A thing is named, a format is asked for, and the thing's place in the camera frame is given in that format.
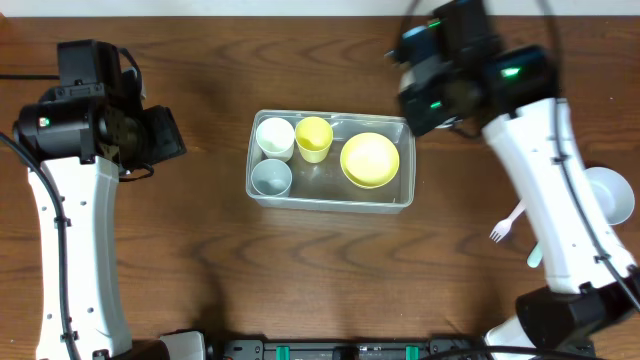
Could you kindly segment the yellow plastic bowl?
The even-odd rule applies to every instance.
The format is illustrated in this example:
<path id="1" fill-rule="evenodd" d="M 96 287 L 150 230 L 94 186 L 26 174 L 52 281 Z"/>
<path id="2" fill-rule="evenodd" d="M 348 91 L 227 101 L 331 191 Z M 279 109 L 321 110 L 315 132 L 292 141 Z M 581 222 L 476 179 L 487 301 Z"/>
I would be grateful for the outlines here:
<path id="1" fill-rule="evenodd" d="M 340 153 L 340 167 L 346 178 L 363 189 L 388 184 L 400 167 L 396 146 L 385 136 L 365 132 L 351 137 Z"/>

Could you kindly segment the grey plastic cup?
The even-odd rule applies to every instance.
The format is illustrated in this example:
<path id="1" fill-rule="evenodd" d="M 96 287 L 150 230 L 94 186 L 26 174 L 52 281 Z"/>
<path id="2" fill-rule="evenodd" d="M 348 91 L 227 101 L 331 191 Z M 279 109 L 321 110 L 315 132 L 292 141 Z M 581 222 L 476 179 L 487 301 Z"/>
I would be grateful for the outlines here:
<path id="1" fill-rule="evenodd" d="M 288 197 L 293 182 L 289 166 L 278 159 L 266 159 L 251 172 L 251 185 L 264 196 Z"/>

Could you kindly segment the yellow plastic cup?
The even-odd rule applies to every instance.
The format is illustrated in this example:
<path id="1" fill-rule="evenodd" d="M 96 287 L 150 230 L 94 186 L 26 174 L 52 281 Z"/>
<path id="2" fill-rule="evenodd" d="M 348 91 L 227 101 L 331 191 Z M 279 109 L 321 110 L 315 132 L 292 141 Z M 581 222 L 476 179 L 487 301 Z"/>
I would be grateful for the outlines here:
<path id="1" fill-rule="evenodd" d="M 333 142 L 333 128 L 323 118 L 306 117 L 296 125 L 295 140 L 305 161 L 320 163 Z"/>

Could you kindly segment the white plastic fork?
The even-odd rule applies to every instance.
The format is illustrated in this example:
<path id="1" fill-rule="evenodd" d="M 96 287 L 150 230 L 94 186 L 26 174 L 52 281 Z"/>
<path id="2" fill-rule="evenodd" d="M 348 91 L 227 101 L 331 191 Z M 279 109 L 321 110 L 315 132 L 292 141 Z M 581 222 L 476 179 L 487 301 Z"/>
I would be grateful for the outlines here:
<path id="1" fill-rule="evenodd" d="M 525 211 L 525 204 L 523 201 L 520 201 L 513 211 L 503 220 L 499 221 L 494 228 L 492 229 L 489 238 L 498 243 L 500 242 L 506 235 L 509 234 L 513 222 Z"/>

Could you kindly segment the white plastic bowl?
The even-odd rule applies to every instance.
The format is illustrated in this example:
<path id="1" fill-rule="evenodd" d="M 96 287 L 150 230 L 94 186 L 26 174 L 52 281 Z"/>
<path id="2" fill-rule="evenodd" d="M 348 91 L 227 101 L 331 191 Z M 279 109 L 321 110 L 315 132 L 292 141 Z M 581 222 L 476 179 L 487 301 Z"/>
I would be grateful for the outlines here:
<path id="1" fill-rule="evenodd" d="M 587 168 L 585 174 L 608 224 L 627 221 L 635 208 L 635 195 L 627 180 L 605 167 Z"/>
<path id="2" fill-rule="evenodd" d="M 452 128 L 452 127 L 455 127 L 460 122 L 462 122 L 462 119 L 460 119 L 458 117 L 452 117 L 452 118 L 449 118 L 448 120 L 444 121 L 440 125 L 438 125 L 437 129 Z"/>

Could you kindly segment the mint green plastic spoon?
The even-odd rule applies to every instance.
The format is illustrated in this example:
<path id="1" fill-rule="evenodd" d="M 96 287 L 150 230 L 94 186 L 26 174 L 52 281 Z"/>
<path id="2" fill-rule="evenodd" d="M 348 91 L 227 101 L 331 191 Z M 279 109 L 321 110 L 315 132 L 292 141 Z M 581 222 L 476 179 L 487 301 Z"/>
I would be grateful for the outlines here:
<path id="1" fill-rule="evenodd" d="M 530 268 L 537 268 L 541 264 L 542 259 L 543 259 L 542 249 L 538 244 L 536 244 L 532 249 L 532 251 L 530 252 L 526 260 L 526 263 Z"/>

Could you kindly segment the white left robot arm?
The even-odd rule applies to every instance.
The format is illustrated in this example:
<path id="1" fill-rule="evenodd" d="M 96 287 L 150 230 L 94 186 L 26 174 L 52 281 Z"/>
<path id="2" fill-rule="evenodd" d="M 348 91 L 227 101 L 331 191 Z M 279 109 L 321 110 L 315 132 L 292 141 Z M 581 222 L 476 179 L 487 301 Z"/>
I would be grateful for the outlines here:
<path id="1" fill-rule="evenodd" d="M 118 186 L 186 149 L 171 111 L 145 93 L 59 87 L 26 105 L 11 142 L 38 207 L 43 310 L 39 359 L 136 359 L 120 298 L 114 237 Z"/>

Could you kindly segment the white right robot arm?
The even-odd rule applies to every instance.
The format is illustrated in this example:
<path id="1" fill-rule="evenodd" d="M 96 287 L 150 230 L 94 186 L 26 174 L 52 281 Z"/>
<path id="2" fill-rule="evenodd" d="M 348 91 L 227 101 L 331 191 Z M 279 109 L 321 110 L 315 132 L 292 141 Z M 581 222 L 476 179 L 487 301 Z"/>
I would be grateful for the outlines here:
<path id="1" fill-rule="evenodd" d="M 399 101 L 411 131 L 478 121 L 543 253 L 545 286 L 518 297 L 515 314 L 484 335 L 480 355 L 570 358 L 637 311 L 638 265 L 597 204 L 546 52 L 508 51 L 486 25 L 439 19 L 402 32 L 392 57 L 408 69 Z"/>

